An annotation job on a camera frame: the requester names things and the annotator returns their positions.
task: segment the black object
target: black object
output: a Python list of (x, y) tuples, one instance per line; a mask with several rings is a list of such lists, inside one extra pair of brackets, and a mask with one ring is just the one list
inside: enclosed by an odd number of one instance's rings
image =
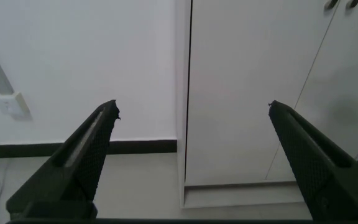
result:
[(313, 220), (358, 220), (358, 163), (291, 107), (270, 119)]
[(346, 7), (347, 7), (348, 9), (352, 9), (352, 8), (354, 8), (357, 4), (358, 4), (358, 0), (350, 0), (350, 1), (346, 4)]
[(7, 201), (11, 220), (95, 218), (97, 211), (91, 202), (118, 118), (115, 100), (99, 106)]

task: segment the electrical socket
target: electrical socket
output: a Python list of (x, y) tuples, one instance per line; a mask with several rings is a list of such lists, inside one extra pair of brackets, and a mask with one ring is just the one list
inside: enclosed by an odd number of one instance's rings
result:
[(11, 95), (1, 95), (0, 109), (3, 114), (14, 116), (26, 116), (30, 113), (21, 92), (15, 92)]

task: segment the black mesh surface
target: black mesh surface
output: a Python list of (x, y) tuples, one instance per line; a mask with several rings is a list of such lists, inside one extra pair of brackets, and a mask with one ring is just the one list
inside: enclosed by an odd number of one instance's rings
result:
[(7, 201), (11, 219), (32, 202), (92, 201), (118, 118), (115, 100), (99, 106)]
[(358, 220), (358, 163), (292, 108), (270, 119), (314, 220)]
[(75, 172), (75, 177), (88, 200), (94, 199), (116, 118), (108, 116), (101, 123)]

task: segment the white wall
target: white wall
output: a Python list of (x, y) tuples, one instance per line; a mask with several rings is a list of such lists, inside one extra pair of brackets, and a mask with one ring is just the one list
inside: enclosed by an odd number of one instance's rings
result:
[(173, 1), (0, 1), (0, 64), (32, 119), (0, 144), (63, 142), (117, 99), (112, 139), (175, 137)]

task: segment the cabinet door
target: cabinet door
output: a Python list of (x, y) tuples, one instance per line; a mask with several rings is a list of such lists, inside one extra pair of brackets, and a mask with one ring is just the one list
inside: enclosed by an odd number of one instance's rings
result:
[[(295, 110), (350, 156), (358, 154), (358, 4), (341, 1)], [(282, 148), (268, 179), (294, 179)]]
[(263, 182), (328, 28), (327, 0), (193, 1), (186, 185)]

